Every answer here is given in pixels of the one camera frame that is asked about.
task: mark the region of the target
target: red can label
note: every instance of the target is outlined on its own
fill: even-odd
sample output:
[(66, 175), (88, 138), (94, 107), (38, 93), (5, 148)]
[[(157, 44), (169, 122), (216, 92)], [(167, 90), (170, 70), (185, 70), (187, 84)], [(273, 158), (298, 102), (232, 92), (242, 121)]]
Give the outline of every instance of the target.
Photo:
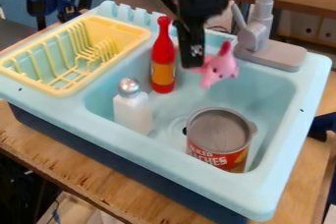
[(212, 153), (199, 148), (191, 140), (187, 139), (188, 154), (219, 169), (233, 172), (244, 172), (248, 157), (248, 149), (245, 148), (230, 153)]

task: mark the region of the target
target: salt shaker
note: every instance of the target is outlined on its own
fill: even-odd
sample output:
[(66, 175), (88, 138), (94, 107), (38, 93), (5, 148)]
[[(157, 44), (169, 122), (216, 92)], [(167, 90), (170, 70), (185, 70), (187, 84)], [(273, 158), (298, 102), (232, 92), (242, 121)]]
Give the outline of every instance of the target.
[(153, 129), (147, 93), (141, 91), (137, 79), (124, 78), (113, 98), (114, 121), (138, 133), (148, 135)]

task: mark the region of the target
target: toy sink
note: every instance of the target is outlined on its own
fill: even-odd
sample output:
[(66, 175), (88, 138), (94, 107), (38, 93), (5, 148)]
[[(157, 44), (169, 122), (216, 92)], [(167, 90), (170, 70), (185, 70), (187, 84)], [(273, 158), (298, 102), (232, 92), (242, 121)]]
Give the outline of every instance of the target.
[[(175, 90), (158, 94), (151, 90), (148, 77), (159, 14), (149, 15), (143, 9), (132, 10), (111, 1), (88, 14), (148, 28), (152, 31), (151, 38), (71, 95), (57, 97), (0, 75), (0, 96), (250, 219), (271, 218), (306, 138), (331, 67), (330, 60), (308, 53), (296, 73), (240, 61), (241, 72), (236, 80), (224, 80), (210, 90), (199, 88), (197, 74), (177, 68)], [(235, 37), (208, 31), (208, 53), (217, 52), (223, 39)], [(113, 122), (112, 98), (123, 77), (137, 78), (149, 94), (154, 116), (154, 131), (149, 136)], [(245, 173), (225, 172), (185, 153), (183, 129), (188, 117), (207, 106), (235, 110), (257, 125)]]

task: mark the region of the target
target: red bottle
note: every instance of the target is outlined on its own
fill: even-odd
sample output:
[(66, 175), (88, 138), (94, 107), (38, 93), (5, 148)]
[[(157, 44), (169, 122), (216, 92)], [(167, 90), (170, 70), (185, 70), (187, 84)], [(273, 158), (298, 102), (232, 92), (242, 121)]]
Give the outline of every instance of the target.
[(160, 32), (151, 50), (151, 86), (159, 93), (168, 93), (175, 85), (175, 49), (168, 34), (167, 16), (157, 19)]

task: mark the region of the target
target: can lid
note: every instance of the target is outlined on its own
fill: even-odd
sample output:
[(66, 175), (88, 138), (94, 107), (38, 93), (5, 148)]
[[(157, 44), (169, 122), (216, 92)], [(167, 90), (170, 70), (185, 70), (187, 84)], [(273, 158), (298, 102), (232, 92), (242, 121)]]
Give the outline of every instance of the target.
[(252, 138), (249, 121), (223, 108), (196, 112), (187, 125), (188, 139), (204, 150), (229, 153), (245, 147)]

